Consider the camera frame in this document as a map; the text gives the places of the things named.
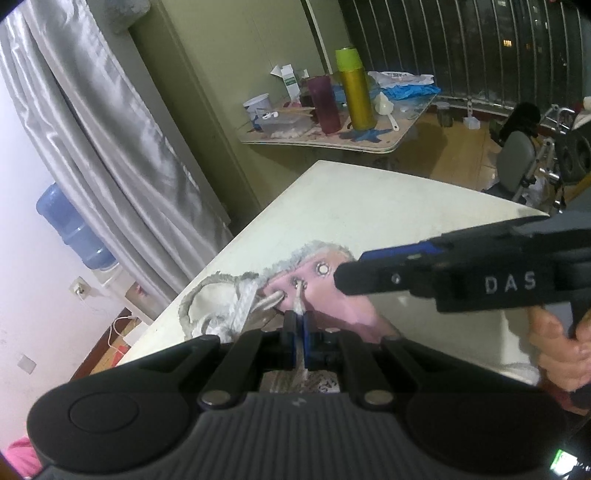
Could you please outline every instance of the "small table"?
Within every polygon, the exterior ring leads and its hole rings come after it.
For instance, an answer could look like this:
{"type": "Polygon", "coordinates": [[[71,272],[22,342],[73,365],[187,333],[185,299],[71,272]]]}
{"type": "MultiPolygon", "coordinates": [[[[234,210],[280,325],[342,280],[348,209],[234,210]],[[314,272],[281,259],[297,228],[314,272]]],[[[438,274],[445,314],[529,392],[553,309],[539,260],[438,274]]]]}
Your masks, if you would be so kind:
{"type": "Polygon", "coordinates": [[[244,144],[259,144],[259,145],[298,145],[301,147],[323,147],[323,148],[337,148],[340,150],[361,151],[366,153],[387,154],[392,153],[404,136],[408,133],[410,128],[417,122],[417,119],[429,108],[436,95],[425,95],[415,97],[407,100],[395,101],[394,103],[394,118],[400,127],[398,132],[392,130],[392,125],[387,116],[377,115],[378,123],[376,130],[391,131],[384,133],[378,137],[379,143],[372,143],[367,140],[352,141],[339,137],[339,134],[347,131],[347,125],[350,120],[347,119],[340,132],[332,135],[324,135],[322,133],[308,133],[298,138],[268,138],[264,132],[257,132],[252,129],[252,124],[248,122],[246,125],[238,130],[238,137],[244,144]],[[409,107],[407,113],[400,112],[400,106],[409,107]]]}
{"type": "MultiPolygon", "coordinates": [[[[434,180],[318,161],[212,260],[124,361],[184,341],[178,306],[215,272],[260,273],[315,240],[348,247],[359,257],[366,250],[412,244],[452,230],[528,215],[539,212],[434,180]]],[[[533,352],[528,350],[523,309],[440,314],[433,301],[407,293],[374,295],[371,300],[411,340],[490,369],[528,364],[528,354],[533,352]]]]}

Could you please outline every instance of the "finger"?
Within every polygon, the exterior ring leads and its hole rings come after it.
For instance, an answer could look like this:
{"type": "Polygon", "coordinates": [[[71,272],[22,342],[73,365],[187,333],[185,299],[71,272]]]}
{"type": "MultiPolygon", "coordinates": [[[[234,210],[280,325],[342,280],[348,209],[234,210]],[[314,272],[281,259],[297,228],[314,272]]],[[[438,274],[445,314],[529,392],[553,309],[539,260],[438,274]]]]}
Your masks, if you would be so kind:
{"type": "Polygon", "coordinates": [[[589,310],[583,320],[577,325],[577,340],[580,342],[591,342],[591,310],[589,310]]]}
{"type": "Polygon", "coordinates": [[[530,342],[543,353],[559,362],[580,362],[591,356],[591,343],[581,343],[565,338],[548,338],[536,333],[530,334],[530,342]]]}
{"type": "Polygon", "coordinates": [[[591,375],[585,375],[581,378],[563,378],[559,375],[554,375],[553,373],[548,373],[548,380],[550,380],[553,384],[559,386],[563,390],[567,392],[573,392],[578,390],[581,387],[584,387],[589,382],[591,382],[591,375]]]}
{"type": "Polygon", "coordinates": [[[527,310],[527,316],[530,320],[530,329],[533,333],[548,338],[556,338],[564,335],[564,329],[560,320],[542,307],[529,308],[527,310]]]}
{"type": "Polygon", "coordinates": [[[565,379],[578,379],[585,375],[591,375],[591,361],[589,360],[574,363],[559,362],[542,353],[538,358],[538,366],[547,372],[552,372],[553,375],[561,376],[565,379]]]}

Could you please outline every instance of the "maroon tumbler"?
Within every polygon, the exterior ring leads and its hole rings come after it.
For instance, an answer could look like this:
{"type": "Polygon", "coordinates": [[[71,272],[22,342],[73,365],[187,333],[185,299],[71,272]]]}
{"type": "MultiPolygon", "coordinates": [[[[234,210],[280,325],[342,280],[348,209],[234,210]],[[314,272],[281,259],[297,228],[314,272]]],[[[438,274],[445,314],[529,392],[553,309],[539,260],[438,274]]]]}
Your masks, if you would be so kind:
{"type": "Polygon", "coordinates": [[[308,79],[307,85],[322,131],[327,135],[338,132],[341,127],[339,109],[336,106],[330,77],[328,75],[312,77],[308,79]]]}

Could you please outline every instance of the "electrical outlet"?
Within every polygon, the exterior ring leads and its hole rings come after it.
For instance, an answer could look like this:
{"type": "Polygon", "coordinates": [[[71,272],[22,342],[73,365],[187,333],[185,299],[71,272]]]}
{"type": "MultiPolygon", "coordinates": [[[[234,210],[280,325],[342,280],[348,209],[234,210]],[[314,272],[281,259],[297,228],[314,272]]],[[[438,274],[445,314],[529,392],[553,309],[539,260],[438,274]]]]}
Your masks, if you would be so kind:
{"type": "Polygon", "coordinates": [[[90,295],[92,287],[86,283],[84,278],[78,277],[74,280],[72,285],[70,285],[70,290],[74,295],[76,295],[81,300],[84,300],[88,295],[90,295]]]}

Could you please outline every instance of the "gray chair backrest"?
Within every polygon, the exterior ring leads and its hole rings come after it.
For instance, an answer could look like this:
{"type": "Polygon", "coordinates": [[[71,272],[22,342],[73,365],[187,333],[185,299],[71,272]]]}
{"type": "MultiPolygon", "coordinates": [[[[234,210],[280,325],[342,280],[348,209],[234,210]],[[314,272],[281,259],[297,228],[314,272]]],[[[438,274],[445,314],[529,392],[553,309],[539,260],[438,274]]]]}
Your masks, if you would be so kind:
{"type": "Polygon", "coordinates": [[[513,132],[496,158],[499,182],[510,192],[517,192],[521,179],[534,163],[535,147],[531,138],[523,132],[513,132]]]}

